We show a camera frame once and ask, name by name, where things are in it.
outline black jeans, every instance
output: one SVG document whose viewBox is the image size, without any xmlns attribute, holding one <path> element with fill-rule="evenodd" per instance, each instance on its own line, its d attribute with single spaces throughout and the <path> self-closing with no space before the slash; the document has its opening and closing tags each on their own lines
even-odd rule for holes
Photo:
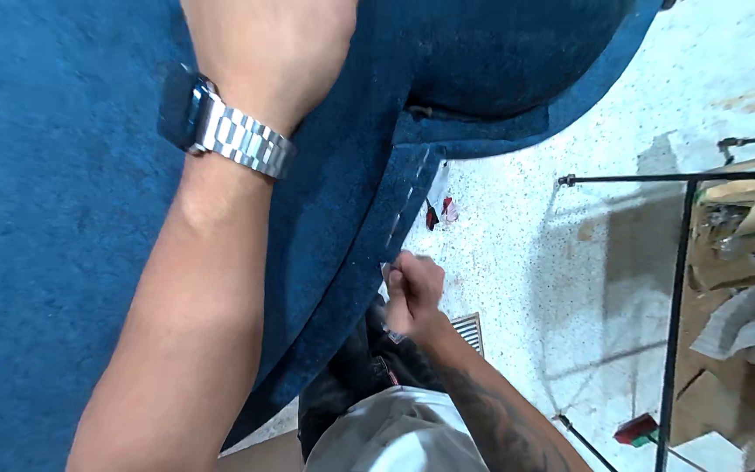
<svg viewBox="0 0 755 472">
<path fill-rule="evenodd" d="M 383 331 L 385 305 L 376 295 L 354 332 L 299 395 L 299 440 L 305 460 L 328 427 L 364 398 L 393 385 L 445 391 L 415 343 L 404 339 L 396 344 Z"/>
</svg>

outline blue fabric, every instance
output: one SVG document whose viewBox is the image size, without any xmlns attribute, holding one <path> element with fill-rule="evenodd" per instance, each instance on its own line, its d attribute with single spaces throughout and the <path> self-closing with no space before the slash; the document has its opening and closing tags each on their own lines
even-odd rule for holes
<svg viewBox="0 0 755 472">
<path fill-rule="evenodd" d="M 227 445 L 340 347 L 438 159 L 520 149 L 572 123 L 659 2 L 580 5 L 362 0 L 341 79 L 275 189 L 262 363 Z M 165 65 L 191 51 L 175 0 L 0 0 L 0 470 L 66 461 L 179 180 L 156 110 Z"/>
</svg>

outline watch face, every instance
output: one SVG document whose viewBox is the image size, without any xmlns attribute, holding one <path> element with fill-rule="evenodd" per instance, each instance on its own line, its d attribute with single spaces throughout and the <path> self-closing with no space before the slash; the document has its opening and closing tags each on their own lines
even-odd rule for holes
<svg viewBox="0 0 755 472">
<path fill-rule="evenodd" d="M 181 63 L 168 66 L 159 107 L 159 134 L 183 151 L 196 141 L 201 104 L 208 100 L 201 76 Z"/>
</svg>

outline white t-shirt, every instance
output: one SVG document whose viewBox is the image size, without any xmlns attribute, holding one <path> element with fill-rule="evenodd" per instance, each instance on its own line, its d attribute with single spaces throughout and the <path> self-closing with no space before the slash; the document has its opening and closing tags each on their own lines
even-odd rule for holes
<svg viewBox="0 0 755 472">
<path fill-rule="evenodd" d="M 305 472 L 488 472 L 444 393 L 394 386 L 348 409 L 320 437 Z"/>
</svg>

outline forearm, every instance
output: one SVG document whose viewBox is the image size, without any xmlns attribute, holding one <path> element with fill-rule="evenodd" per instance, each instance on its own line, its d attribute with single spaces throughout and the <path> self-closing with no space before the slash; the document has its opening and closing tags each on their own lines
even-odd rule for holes
<svg viewBox="0 0 755 472">
<path fill-rule="evenodd" d="M 73 469 L 213 469 L 252 388 L 272 184 L 220 156 L 186 159 Z"/>
<path fill-rule="evenodd" d="M 491 472 L 589 471 L 572 445 L 449 326 L 422 348 Z"/>
</svg>

